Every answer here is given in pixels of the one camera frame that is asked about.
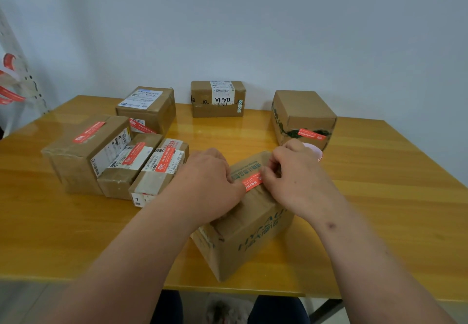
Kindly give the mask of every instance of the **dark pants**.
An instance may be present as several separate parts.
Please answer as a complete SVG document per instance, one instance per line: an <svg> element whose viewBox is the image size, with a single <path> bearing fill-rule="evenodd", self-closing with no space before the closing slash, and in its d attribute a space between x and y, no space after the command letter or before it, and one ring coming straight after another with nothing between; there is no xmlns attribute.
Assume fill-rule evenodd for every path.
<svg viewBox="0 0 468 324"><path fill-rule="evenodd" d="M178 291L162 290L151 324L183 324L182 301ZM260 295L249 316L249 324L310 324L299 298Z"/></svg>

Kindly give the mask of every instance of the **hand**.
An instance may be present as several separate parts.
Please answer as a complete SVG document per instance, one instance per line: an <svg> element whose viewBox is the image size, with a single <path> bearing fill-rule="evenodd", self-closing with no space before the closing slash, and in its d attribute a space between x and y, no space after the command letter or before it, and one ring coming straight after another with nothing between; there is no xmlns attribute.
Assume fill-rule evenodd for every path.
<svg viewBox="0 0 468 324"><path fill-rule="evenodd" d="M224 156L211 148L193 152L161 196L182 207L182 216L195 231L234 208L245 192L241 182L231 179Z"/></svg>
<svg viewBox="0 0 468 324"><path fill-rule="evenodd" d="M281 165L281 177L275 172ZM260 169L263 184L272 196L312 226L346 200L319 166L317 157L297 139L273 152L268 165Z"/></svg>

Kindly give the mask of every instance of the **person's right hand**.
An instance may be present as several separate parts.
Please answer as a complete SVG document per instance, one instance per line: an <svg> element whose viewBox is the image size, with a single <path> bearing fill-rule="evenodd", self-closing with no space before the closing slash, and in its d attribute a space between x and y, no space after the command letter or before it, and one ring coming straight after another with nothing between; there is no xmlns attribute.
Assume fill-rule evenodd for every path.
<svg viewBox="0 0 468 324"><path fill-rule="evenodd" d="M281 165L281 177L275 172ZM313 151L291 139L273 150L268 165L260 170L263 184L285 208L312 226L347 204L330 177L319 166Z"/></svg>

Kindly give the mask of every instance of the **black metal table leg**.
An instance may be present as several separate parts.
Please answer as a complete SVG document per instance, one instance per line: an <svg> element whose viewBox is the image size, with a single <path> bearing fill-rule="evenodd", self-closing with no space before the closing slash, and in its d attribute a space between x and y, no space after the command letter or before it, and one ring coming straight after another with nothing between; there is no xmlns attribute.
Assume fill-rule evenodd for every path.
<svg viewBox="0 0 468 324"><path fill-rule="evenodd" d="M344 307L341 299L329 299L309 315L310 324L320 324Z"/></svg>

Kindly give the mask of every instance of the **box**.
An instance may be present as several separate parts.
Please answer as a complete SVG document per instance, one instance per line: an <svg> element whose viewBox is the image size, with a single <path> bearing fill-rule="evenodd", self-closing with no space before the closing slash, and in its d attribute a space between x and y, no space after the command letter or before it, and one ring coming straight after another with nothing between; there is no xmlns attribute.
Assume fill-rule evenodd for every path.
<svg viewBox="0 0 468 324"><path fill-rule="evenodd" d="M226 280L292 222L294 214L276 202L257 178L270 155L261 152L231 166L232 178L242 180L247 193L227 215L191 235L218 281Z"/></svg>
<svg viewBox="0 0 468 324"><path fill-rule="evenodd" d="M241 81L192 81L193 117L242 117L245 87Z"/></svg>
<svg viewBox="0 0 468 324"><path fill-rule="evenodd" d="M93 115L42 150L68 193L102 195L97 177L132 140L127 117Z"/></svg>
<svg viewBox="0 0 468 324"><path fill-rule="evenodd" d="M129 194L133 204L144 207L147 202L159 195L188 157L187 143L177 139L164 139L130 187Z"/></svg>
<svg viewBox="0 0 468 324"><path fill-rule="evenodd" d="M104 196L132 199L128 190L161 143L161 134L138 134L97 178Z"/></svg>
<svg viewBox="0 0 468 324"><path fill-rule="evenodd" d="M272 123L280 145L299 139L324 150L336 123L336 114L314 91L275 92Z"/></svg>
<svg viewBox="0 0 468 324"><path fill-rule="evenodd" d="M117 115L133 119L132 131L166 135L176 117L172 88L137 87L116 106Z"/></svg>

